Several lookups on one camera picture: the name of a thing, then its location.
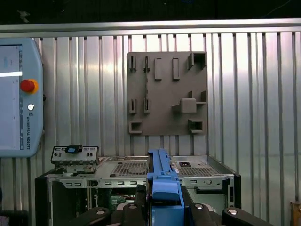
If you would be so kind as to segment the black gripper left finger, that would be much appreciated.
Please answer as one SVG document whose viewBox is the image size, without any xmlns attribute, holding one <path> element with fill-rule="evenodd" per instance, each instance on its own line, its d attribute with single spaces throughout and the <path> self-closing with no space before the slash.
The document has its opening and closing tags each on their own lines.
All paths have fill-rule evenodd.
<svg viewBox="0 0 301 226">
<path fill-rule="evenodd" d="M 105 207 L 95 207 L 68 222 L 69 226 L 145 226 L 146 186 L 137 185 L 135 200 L 122 210 L 111 212 Z"/>
</svg>

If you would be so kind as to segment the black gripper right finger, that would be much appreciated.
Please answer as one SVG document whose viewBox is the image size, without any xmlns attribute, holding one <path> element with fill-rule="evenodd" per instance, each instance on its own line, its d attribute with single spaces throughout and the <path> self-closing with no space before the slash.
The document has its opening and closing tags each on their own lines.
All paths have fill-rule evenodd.
<svg viewBox="0 0 301 226">
<path fill-rule="evenodd" d="M 203 203 L 194 203 L 186 187 L 183 188 L 183 201 L 186 226 L 272 226 L 240 208 L 225 208 L 217 214 Z"/>
</svg>

